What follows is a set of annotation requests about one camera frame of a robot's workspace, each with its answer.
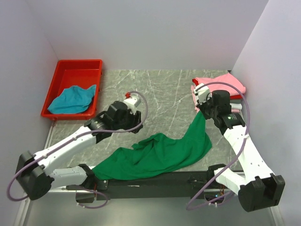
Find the green t shirt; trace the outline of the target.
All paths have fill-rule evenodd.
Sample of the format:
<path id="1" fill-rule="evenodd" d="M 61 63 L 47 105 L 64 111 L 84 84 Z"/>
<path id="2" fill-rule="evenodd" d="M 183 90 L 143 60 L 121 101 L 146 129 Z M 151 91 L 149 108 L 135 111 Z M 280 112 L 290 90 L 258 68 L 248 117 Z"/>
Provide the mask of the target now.
<path id="1" fill-rule="evenodd" d="M 212 148 L 206 120 L 198 112 L 184 136 L 172 139 L 157 133 L 132 147 L 120 147 L 93 167 L 99 180 L 135 180 L 173 172 L 201 160 Z"/>

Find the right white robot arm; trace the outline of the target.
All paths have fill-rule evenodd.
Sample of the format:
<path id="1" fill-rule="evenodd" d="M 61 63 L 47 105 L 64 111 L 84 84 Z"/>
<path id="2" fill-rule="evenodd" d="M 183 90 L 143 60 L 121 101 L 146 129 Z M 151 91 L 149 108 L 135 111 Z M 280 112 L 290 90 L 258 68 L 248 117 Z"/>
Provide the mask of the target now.
<path id="1" fill-rule="evenodd" d="M 267 166 L 252 142 L 242 116 L 232 112 L 229 92 L 200 89 L 194 93 L 197 108 L 206 119 L 213 119 L 215 126 L 231 145 L 244 172 L 242 177 L 224 164 L 210 166 L 207 184 L 212 188 L 219 185 L 227 187 L 238 196 L 242 208 L 247 212 L 277 206 L 285 180 Z"/>

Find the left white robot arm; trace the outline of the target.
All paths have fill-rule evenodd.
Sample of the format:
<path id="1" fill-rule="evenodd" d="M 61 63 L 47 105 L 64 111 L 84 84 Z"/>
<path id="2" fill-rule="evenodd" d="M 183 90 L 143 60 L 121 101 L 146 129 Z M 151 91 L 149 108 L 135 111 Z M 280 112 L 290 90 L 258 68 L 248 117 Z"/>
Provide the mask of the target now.
<path id="1" fill-rule="evenodd" d="M 20 155 L 16 180 L 28 198 L 37 200 L 50 189 L 79 185 L 83 189 L 93 187 L 96 181 L 91 168 L 80 164 L 73 168 L 59 166 L 75 154 L 110 137 L 115 131 L 137 133 L 143 128 L 141 112 L 137 110 L 141 100 L 137 96 L 113 102 L 106 111 L 85 122 L 77 131 L 56 143 L 38 151 Z"/>

